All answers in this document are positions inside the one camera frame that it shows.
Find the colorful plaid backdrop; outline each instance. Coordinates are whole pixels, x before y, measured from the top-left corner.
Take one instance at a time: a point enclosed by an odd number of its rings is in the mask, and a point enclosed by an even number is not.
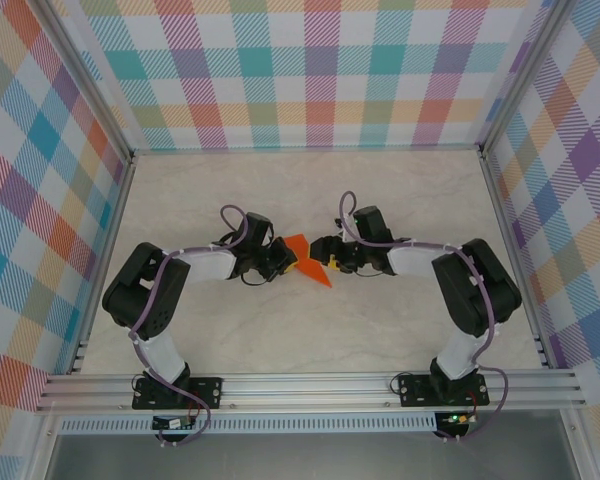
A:
[[[542,31],[544,22],[547,19],[549,12],[551,11],[551,7],[553,7],[555,3],[556,0],[542,0],[542,5],[540,6],[538,13],[536,14],[536,17],[533,20],[531,28],[529,28],[529,31],[527,32],[527,35],[524,38],[524,42],[522,42],[522,45],[520,46],[520,50],[518,50],[518,54],[516,55],[515,60],[509,67],[509,71],[507,72],[507,76],[505,77],[504,83],[500,87],[498,95],[496,96],[495,101],[489,109],[487,119],[482,125],[482,128],[480,129],[480,133],[475,143],[482,144],[484,142],[487,133],[489,132],[489,129],[493,124],[493,120],[496,118],[496,115],[500,111],[500,106],[502,105],[502,102],[509,94],[511,87],[513,86],[513,82],[518,77],[518,72],[525,64],[527,57],[531,52],[531,47],[533,46],[536,39],[538,38],[538,35]]]
[[[131,143],[170,150],[473,144],[541,0],[54,3]]]
[[[580,0],[495,153],[551,347],[579,373],[600,447],[600,0]]]
[[[0,480],[75,340],[122,166],[25,0],[0,1]]]

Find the gray floor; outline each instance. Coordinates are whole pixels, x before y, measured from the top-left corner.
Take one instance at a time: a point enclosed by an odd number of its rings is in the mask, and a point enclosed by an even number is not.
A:
[[[509,265],[473,151],[205,154],[139,159],[107,283],[140,242],[174,249],[219,239],[226,203],[269,217],[282,236],[331,235],[348,189],[359,207],[377,205],[396,237],[482,237]],[[298,272],[259,288],[239,280],[186,287],[171,323],[177,348],[201,373],[428,369],[453,330],[437,282],[329,276],[332,289]],[[540,366],[523,309],[482,361]],[[100,309],[83,372],[141,368],[125,331]]]

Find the orange object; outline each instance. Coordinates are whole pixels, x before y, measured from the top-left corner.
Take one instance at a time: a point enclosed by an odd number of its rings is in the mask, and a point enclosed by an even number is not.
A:
[[[313,258],[309,258],[309,242],[303,234],[285,237],[284,243],[298,258],[298,261],[290,269],[297,268],[307,277],[331,288],[331,282],[322,268],[322,264]]]

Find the black mounting bracket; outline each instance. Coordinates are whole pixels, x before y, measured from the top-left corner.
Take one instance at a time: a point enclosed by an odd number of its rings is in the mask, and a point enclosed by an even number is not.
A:
[[[178,387],[203,400],[211,410],[220,408],[222,399],[222,378],[190,377]],[[133,410],[187,410],[193,403],[152,378],[146,372],[136,380],[134,386]]]
[[[476,399],[477,406],[489,405],[489,392],[484,376],[473,374],[466,377],[464,389],[443,401],[431,382],[431,375],[400,375],[398,389],[400,406],[402,407],[473,407]]]

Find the purple cable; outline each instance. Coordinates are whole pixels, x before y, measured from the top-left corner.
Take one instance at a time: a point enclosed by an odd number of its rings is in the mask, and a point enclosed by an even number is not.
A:
[[[482,370],[497,372],[500,375],[502,375],[502,380],[504,381],[504,389],[502,391],[502,399],[500,400],[500,403],[494,410],[493,415],[491,415],[489,420],[487,420],[487,422],[485,424],[483,424],[482,427],[479,428],[478,430],[474,430],[473,432],[464,436],[465,439],[475,437],[480,432],[482,432],[485,429],[485,427],[493,421],[494,418],[496,418],[500,414],[500,411],[504,407],[504,403],[506,402],[507,396],[509,394],[509,379],[507,377],[507,374],[504,372],[504,370],[502,370],[500,368],[496,368],[496,367],[484,367],[484,366],[478,364],[478,357],[480,357],[480,355],[482,355],[484,353],[484,351],[489,348],[489,346],[491,345],[491,342],[493,342],[493,337],[495,336],[495,328],[496,328],[495,327],[496,319],[495,319],[495,315],[493,313],[493,305],[491,303],[491,298],[489,297],[489,292],[487,291],[487,287],[485,287],[484,282],[482,281],[482,277],[480,276],[480,273],[476,269],[476,267],[473,264],[473,262],[471,261],[471,259],[469,257],[467,257],[467,255],[465,255],[465,253],[462,250],[460,250],[459,248],[456,248],[454,246],[451,246],[451,245],[442,245],[442,244],[438,244],[438,243],[415,242],[415,241],[393,242],[393,243],[373,243],[373,242],[368,242],[368,241],[360,238],[358,235],[356,235],[353,232],[353,230],[351,230],[351,228],[349,227],[349,225],[346,222],[346,218],[344,215],[344,202],[347,199],[347,197],[351,197],[351,199],[353,200],[353,206],[351,207],[351,210],[349,211],[349,215],[351,215],[354,212],[354,210],[356,209],[356,205],[358,204],[358,201],[356,199],[356,194],[353,193],[351,190],[347,190],[346,192],[344,192],[342,194],[342,197],[340,197],[340,204],[338,206],[338,211],[340,214],[340,221],[342,223],[342,228],[344,228],[344,230],[347,232],[347,234],[351,238],[353,238],[356,242],[360,243],[361,245],[365,245],[367,247],[373,247],[373,248],[388,248],[388,247],[413,248],[413,247],[415,247],[415,248],[425,248],[428,250],[442,250],[444,252],[455,253],[467,265],[467,267],[469,268],[469,271],[471,272],[471,275],[473,276],[473,278],[476,279],[476,283],[478,285],[478,290],[480,290],[480,294],[482,295],[482,299],[483,299],[485,307],[487,309],[487,320],[489,322],[489,330],[488,330],[488,334],[487,334],[487,340],[484,342],[484,345],[482,345],[478,349],[478,351],[473,355],[473,357],[471,358],[471,362],[475,363]]]
[[[222,207],[220,209],[220,217],[222,218],[224,223],[226,223],[233,231],[235,231],[236,229],[231,226],[231,224],[228,222],[228,220],[224,214],[224,212],[228,209],[236,210],[242,216],[244,225],[245,226],[247,225],[247,216],[245,215],[245,213],[242,211],[242,209],[240,207],[237,207],[235,205],[225,205],[224,207]],[[162,275],[164,273],[164,269],[166,268],[167,263],[169,263],[169,261],[171,259],[176,258],[176,257],[186,254],[186,253],[201,253],[201,252],[211,252],[211,251],[217,251],[217,250],[229,250],[229,249],[235,247],[236,245],[238,245],[242,240],[244,240],[244,237],[246,235],[247,235],[247,229],[244,228],[242,233],[238,237],[238,239],[227,245],[219,245],[219,246],[213,246],[213,247],[189,247],[189,248],[185,248],[182,250],[173,251],[173,252],[169,253],[166,257],[164,257],[164,259],[162,260],[162,263],[160,263],[160,267],[158,267],[158,272],[156,273],[156,277],[153,281],[153,286],[151,287],[151,292],[149,293],[149,298],[147,300],[147,304],[145,305],[144,310],[142,310],[142,313],[140,314],[140,316],[138,317],[138,320],[136,321],[136,323],[133,325],[133,327],[129,331],[129,338],[133,342],[133,348],[136,352],[136,355],[138,356],[138,358],[140,359],[142,364],[145,366],[145,368],[148,369],[149,375],[151,375],[158,382],[160,382],[164,386],[168,387],[169,389],[173,390],[174,392],[193,400],[198,405],[200,405],[202,408],[204,408],[205,411],[207,412],[207,419],[204,422],[204,425],[197,432],[187,435],[187,437],[180,442],[167,442],[162,437],[162,430],[160,430],[158,432],[158,438],[162,441],[162,446],[167,445],[170,447],[178,447],[180,445],[185,445],[185,444],[192,442],[193,440],[199,438],[200,435],[202,435],[202,432],[204,432],[207,428],[209,428],[209,425],[211,425],[211,409],[209,408],[209,405],[207,405],[204,402],[204,400],[197,397],[196,395],[193,395],[192,393],[189,393],[185,390],[182,390],[182,389],[176,387],[175,385],[172,385],[167,380],[165,380],[162,376],[160,376],[155,370],[153,370],[151,368],[147,357],[145,356],[144,352],[142,351],[142,349],[140,348],[140,346],[137,343],[139,341],[139,336],[138,336],[137,332],[140,329],[140,327],[142,327],[142,324],[146,321],[147,316],[149,315],[149,312],[151,311],[151,307],[153,306],[153,302],[155,301],[156,295],[158,293],[158,285],[160,284],[160,281],[162,280]]]

